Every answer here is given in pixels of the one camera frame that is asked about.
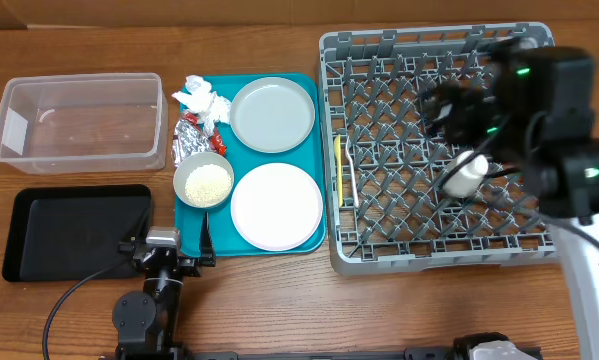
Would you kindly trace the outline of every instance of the yellow utensil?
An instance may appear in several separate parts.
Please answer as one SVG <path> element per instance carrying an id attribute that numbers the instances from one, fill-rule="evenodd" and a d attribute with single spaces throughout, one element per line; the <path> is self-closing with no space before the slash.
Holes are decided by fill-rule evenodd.
<path id="1" fill-rule="evenodd" d="M 339 207 L 343 206 L 343 171 L 341 170 L 341 135 L 337 135 L 332 146 L 335 149 L 335 160 L 337 161 L 337 196 Z"/>

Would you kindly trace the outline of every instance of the bowl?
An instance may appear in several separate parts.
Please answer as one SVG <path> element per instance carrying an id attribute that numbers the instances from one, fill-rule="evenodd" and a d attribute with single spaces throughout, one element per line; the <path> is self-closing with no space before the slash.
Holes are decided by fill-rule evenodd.
<path id="1" fill-rule="evenodd" d="M 211 164 L 221 166 L 228 172 L 228 174 L 230 175 L 230 191 L 223 199 L 221 199 L 216 204 L 212 204 L 206 207 L 195 206 L 192 204 L 192 202 L 190 202 L 188 196 L 186 196 L 186 180 L 188 180 L 188 177 L 190 176 L 190 174 L 192 174 L 193 171 L 195 171 L 195 169 L 204 165 Z M 177 167 L 177 170 L 175 171 L 175 176 L 172 180 L 172 185 L 175 188 L 175 194 L 177 194 L 177 197 L 179 197 L 179 199 L 181 199 L 181 201 L 183 201 L 186 205 L 198 209 L 211 209 L 219 206 L 228 197 L 230 197 L 230 193 L 232 192 L 234 183 L 235 173 L 232 170 L 232 166 L 230 165 L 228 160 L 226 160 L 223 156 L 214 152 L 202 152 L 189 156 L 184 161 L 182 161 L 181 164 L 179 164 L 179 167 Z"/>

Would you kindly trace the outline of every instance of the plastic crate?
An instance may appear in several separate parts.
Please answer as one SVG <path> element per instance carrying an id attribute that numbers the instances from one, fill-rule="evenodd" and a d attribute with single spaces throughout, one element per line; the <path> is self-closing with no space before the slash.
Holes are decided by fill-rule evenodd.
<path id="1" fill-rule="evenodd" d="M 435 182 L 464 149 L 422 135 L 418 94 L 444 81 L 488 88 L 492 65 L 478 45 L 528 36 L 554 46 L 541 23 L 468 25 L 327 33 L 321 37 L 319 92 L 326 203 L 333 268 L 340 274 L 432 267 L 555 262 L 538 219 L 474 202 L 444 199 Z M 344 204 L 337 203 L 333 140 L 351 137 L 360 205 L 352 204 L 342 158 Z M 491 171 L 501 170 L 498 164 Z M 478 199 L 533 208 L 518 175 L 486 181 Z"/>

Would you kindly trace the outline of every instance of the white label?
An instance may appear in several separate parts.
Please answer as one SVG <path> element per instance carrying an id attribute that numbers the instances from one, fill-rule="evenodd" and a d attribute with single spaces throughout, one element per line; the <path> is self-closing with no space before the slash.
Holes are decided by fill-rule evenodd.
<path id="1" fill-rule="evenodd" d="M 450 114 L 450 110 L 452 110 L 452 104 L 445 105 L 441 108 L 441 110 L 439 110 L 439 116 L 437 116 L 435 120 L 445 118 L 446 116 L 448 116 L 448 114 Z"/>
<path id="2" fill-rule="evenodd" d="M 8 108 L 6 113 L 6 125 L 3 127 L 1 143 L 19 155 L 23 155 L 23 145 L 26 142 L 26 131 L 28 131 L 28 120 L 16 111 Z"/>

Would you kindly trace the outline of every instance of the bowl of rice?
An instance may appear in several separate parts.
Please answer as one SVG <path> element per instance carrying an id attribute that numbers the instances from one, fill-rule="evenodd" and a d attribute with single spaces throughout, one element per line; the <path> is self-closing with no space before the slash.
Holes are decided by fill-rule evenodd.
<path id="1" fill-rule="evenodd" d="M 228 160 L 214 152 L 202 152 L 179 164 L 172 184 L 177 197 L 186 205 L 209 209 L 228 198 L 234 178 Z"/>

